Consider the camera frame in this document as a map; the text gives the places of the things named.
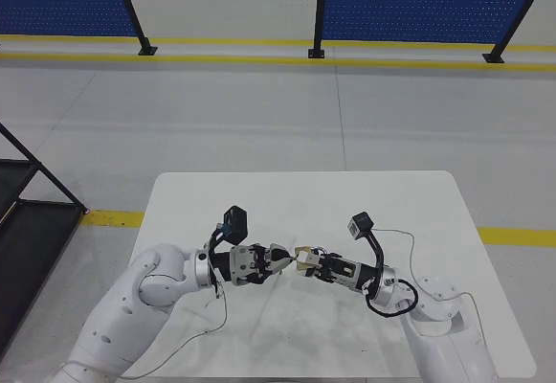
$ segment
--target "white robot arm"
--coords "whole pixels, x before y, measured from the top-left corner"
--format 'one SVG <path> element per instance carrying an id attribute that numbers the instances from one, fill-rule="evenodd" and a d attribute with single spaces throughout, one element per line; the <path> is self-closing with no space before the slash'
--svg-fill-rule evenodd
<path id="1" fill-rule="evenodd" d="M 293 260 L 281 246 L 240 246 L 246 213 L 231 207 L 203 249 L 161 244 L 139 254 L 84 323 L 67 363 L 52 383 L 112 383 L 150 347 L 185 294 L 216 287 L 262 284 Z M 231 251 L 215 253 L 221 241 Z"/>
<path id="2" fill-rule="evenodd" d="M 410 282 L 398 269 L 384 265 L 384 253 L 372 226 L 367 213 L 361 213 L 352 218 L 348 229 L 355 239 L 368 240 L 377 258 L 375 267 L 320 247 L 300 247 L 295 250 L 298 271 L 363 294 L 369 309 L 380 316 L 399 316 L 424 383 L 496 383 L 498 376 L 488 348 L 456 288 L 430 277 Z M 382 312 L 375 304 L 398 311 Z M 451 327 L 439 336 L 424 335 L 414 322 L 449 322 Z"/>

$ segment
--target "wire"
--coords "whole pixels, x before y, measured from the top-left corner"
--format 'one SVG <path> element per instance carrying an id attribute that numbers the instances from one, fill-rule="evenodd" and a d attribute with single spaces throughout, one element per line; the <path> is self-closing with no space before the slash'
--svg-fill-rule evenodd
<path id="1" fill-rule="evenodd" d="M 450 297 L 450 298 L 437 298 L 436 296 L 434 296 L 433 294 L 431 294 L 430 292 L 425 290 L 424 287 L 422 287 L 420 285 L 420 283 L 418 283 L 418 280 L 416 279 L 416 277 L 413 273 L 412 259 L 413 259 L 413 247 L 415 246 L 415 237 L 413 236 L 413 234 L 410 233 L 410 232 L 406 232 L 404 230 L 397 230 L 397 229 L 371 229 L 371 230 L 374 231 L 374 232 L 392 232 L 392 233 L 400 233 L 400 234 L 404 234 L 406 236 L 410 236 L 411 237 L 410 274 L 411 274 L 411 278 L 413 279 L 413 282 L 415 283 L 415 285 L 418 286 L 418 288 L 420 290 L 422 290 L 422 292 L 424 292 L 425 294 L 427 294 L 429 297 L 433 298 L 437 302 L 453 301 L 457 298 L 462 297 L 463 295 L 466 295 L 469 298 L 471 298 L 471 301 L 473 302 L 473 306 L 476 308 L 476 314 L 478 315 L 479 329 L 481 329 L 481 337 L 484 340 L 484 345 L 486 347 L 488 347 L 488 343 L 486 342 L 486 333 L 484 332 L 484 325 L 482 324 L 481 317 L 479 316 L 478 303 L 476 302 L 476 299 L 474 298 L 473 294 L 471 294 L 469 291 L 463 291 L 463 292 L 458 293 L 458 294 L 456 294 L 456 295 L 454 295 L 453 297 Z"/>
<path id="2" fill-rule="evenodd" d="M 382 312 L 380 310 L 378 310 L 377 308 L 373 307 L 373 305 L 371 304 L 371 298 L 369 297 L 369 294 L 365 295 L 365 300 L 367 301 L 367 307 L 369 307 L 369 309 L 371 311 L 373 311 L 374 313 L 384 317 L 384 318 L 394 318 L 394 317 L 398 317 L 399 315 L 403 315 L 403 314 L 407 314 L 408 312 L 412 311 L 417 305 L 418 305 L 418 292 L 416 291 L 416 289 L 411 285 L 411 283 L 405 281 L 405 280 L 398 280 L 399 283 L 403 283 L 404 285 L 408 286 L 411 289 L 411 292 L 413 293 L 413 302 L 406 308 L 397 311 L 397 312 Z"/>
<path id="3" fill-rule="evenodd" d="M 138 380 L 138 379 L 142 379 L 142 378 L 144 378 L 144 377 L 147 377 L 148 375 L 150 375 L 150 374 L 152 374 L 152 373 L 155 373 L 155 372 L 156 372 L 157 370 L 159 370 L 162 366 L 164 366 L 169 360 L 171 360 L 171 358 L 172 358 L 173 356 L 175 356 L 175 354 L 178 353 L 181 349 L 183 349 L 188 343 L 192 342 L 194 339 L 196 339 L 196 338 L 198 338 L 198 337 L 201 337 L 201 336 L 208 335 L 208 334 L 211 334 L 211 333 L 213 333 L 213 332 L 216 332 L 217 330 L 219 330 L 220 328 L 224 327 L 224 325 L 227 324 L 227 319 L 229 318 L 229 311 L 228 311 L 228 309 L 227 309 L 227 294 L 226 294 L 226 292 L 224 291 L 224 287 L 222 287 L 222 283 L 219 282 L 218 284 L 220 284 L 220 287 L 222 288 L 222 294 L 221 294 L 221 295 L 222 295 L 222 299 L 223 299 L 223 301 L 224 301 L 224 321 L 222 321 L 222 325 L 220 325 L 220 326 L 218 326 L 218 327 L 216 327 L 216 328 L 213 328 L 213 329 L 208 329 L 208 330 L 205 330 L 205 331 L 203 331 L 203 332 L 199 332 L 198 334 L 191 336 L 190 338 L 188 338 L 188 340 L 187 340 L 186 342 L 184 342 L 184 343 L 182 344 L 182 346 L 180 346 L 179 348 L 177 348 L 176 351 L 172 352 L 171 355 L 170 355 L 167 359 L 165 359 L 165 361 L 163 361 L 163 363 L 161 363 L 157 368 L 155 368 L 155 369 L 153 369 L 153 370 L 151 370 L 151 371 L 149 371 L 149 372 L 146 372 L 146 373 L 144 373 L 144 374 L 138 375 L 138 376 L 120 376 L 120 375 L 116 375 L 116 374 L 114 374 L 114 373 L 106 372 L 106 371 L 104 371 L 104 370 L 98 369 L 98 368 L 96 368 L 96 367 L 92 367 L 92 366 L 85 365 L 85 364 L 80 363 L 80 362 L 75 361 L 75 360 L 68 361 L 67 363 L 65 363 L 64 365 L 62 365 L 61 368 L 63 369 L 63 368 L 65 368 L 65 366 L 68 366 L 68 365 L 78 365 L 78 366 L 81 366 L 81 367 L 83 367 L 83 368 L 85 368 L 85 369 L 88 369 L 88 370 L 91 370 L 91 371 L 94 371 L 94 372 L 103 373 L 103 374 L 105 374 L 105 375 L 107 375 L 107 376 L 115 377 L 115 378 L 117 378 L 117 379 L 122 379 L 122 380 Z"/>

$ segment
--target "blue perforated panel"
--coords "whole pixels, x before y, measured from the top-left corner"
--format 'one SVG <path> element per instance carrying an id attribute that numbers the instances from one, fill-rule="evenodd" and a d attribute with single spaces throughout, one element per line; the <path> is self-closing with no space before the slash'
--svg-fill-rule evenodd
<path id="1" fill-rule="evenodd" d="M 134 36 L 122 0 L 0 0 L 0 34 Z"/>
<path id="2" fill-rule="evenodd" d="M 326 0 L 326 40 L 501 41 L 524 0 Z"/>

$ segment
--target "yellow floor line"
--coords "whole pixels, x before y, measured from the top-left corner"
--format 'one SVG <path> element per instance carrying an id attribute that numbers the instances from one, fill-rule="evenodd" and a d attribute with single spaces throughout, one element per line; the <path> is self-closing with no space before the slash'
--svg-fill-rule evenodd
<path id="1" fill-rule="evenodd" d="M 80 225 L 139 228 L 143 220 L 144 212 L 92 210 L 82 218 Z"/>
<path id="2" fill-rule="evenodd" d="M 0 41 L 45 41 L 45 42 L 77 42 L 105 44 L 139 44 L 137 37 L 109 36 L 59 36 L 59 35 L 23 35 L 0 34 Z M 196 45 L 264 45 L 310 47 L 310 39 L 270 39 L 270 38 L 195 38 L 195 37 L 151 37 L 153 44 L 196 44 Z M 323 47 L 358 47 L 386 49 L 431 49 L 456 51 L 488 51 L 492 44 L 436 43 L 436 42 L 399 42 L 399 41 L 349 41 L 325 40 Z M 511 44 L 507 51 L 512 52 L 556 52 L 556 45 Z"/>
<path id="3" fill-rule="evenodd" d="M 139 228 L 143 220 L 144 212 L 93 210 L 81 225 Z M 479 227 L 478 233 L 487 245 L 556 247 L 556 230 Z"/>
<path id="4" fill-rule="evenodd" d="M 76 62 L 195 62 L 221 64 L 259 64 L 259 65 L 317 65 L 317 66 L 359 66 L 385 68 L 426 68 L 459 69 L 511 72 L 556 72 L 556 64 L 544 63 L 505 63 L 487 64 L 483 61 L 438 61 L 438 60 L 379 60 L 365 58 L 325 58 L 279 56 L 137 56 L 116 54 L 52 54 L 1 52 L 0 59 L 48 60 Z"/>
<path id="5" fill-rule="evenodd" d="M 556 247 L 556 230 L 478 228 L 478 232 L 488 245 Z"/>

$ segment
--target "floor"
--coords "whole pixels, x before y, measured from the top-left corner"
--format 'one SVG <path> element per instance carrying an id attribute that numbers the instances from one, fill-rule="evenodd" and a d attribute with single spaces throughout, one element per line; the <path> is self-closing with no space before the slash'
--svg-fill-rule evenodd
<path id="1" fill-rule="evenodd" d="M 0 120 L 91 209 L 144 210 L 165 171 L 445 169 L 478 226 L 556 229 L 556 74 L 0 60 Z M 0 382 L 65 360 L 136 234 L 78 229 Z M 487 251 L 538 365 L 514 381 L 556 383 L 556 249 Z"/>

